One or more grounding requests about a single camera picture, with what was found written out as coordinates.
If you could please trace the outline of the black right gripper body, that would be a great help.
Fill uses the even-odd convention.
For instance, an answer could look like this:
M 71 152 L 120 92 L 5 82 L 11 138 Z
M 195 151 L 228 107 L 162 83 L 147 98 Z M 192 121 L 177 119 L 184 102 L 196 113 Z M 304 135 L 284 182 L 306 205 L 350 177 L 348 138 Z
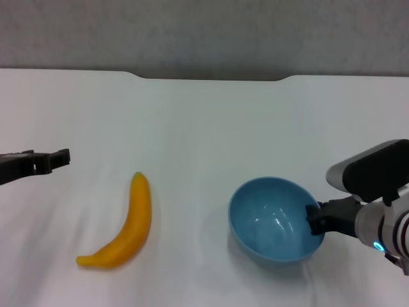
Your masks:
M 338 232 L 357 237 L 355 220 L 362 208 L 363 205 L 352 196 L 321 203 L 319 233 Z

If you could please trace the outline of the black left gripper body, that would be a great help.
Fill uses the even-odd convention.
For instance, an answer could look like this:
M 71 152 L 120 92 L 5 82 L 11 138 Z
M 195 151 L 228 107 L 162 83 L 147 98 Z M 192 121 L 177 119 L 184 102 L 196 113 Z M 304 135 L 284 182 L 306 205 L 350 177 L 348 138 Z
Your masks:
M 35 175 L 33 150 L 1 154 L 1 185 Z

